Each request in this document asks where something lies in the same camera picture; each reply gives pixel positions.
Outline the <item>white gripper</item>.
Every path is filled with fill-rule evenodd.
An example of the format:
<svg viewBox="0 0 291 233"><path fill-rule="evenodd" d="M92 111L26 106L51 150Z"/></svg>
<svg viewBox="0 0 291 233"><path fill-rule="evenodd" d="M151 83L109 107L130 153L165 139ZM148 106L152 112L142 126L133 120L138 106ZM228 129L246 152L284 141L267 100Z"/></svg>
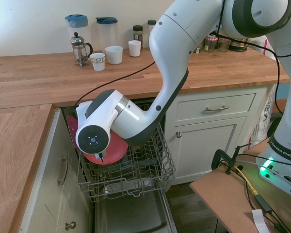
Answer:
<svg viewBox="0 0 291 233"><path fill-rule="evenodd" d="M78 128L93 125L91 115L95 112L95 110L92 103L93 101L90 100L80 103L76 109L74 107L71 108L70 115L74 119L78 119Z"/></svg>

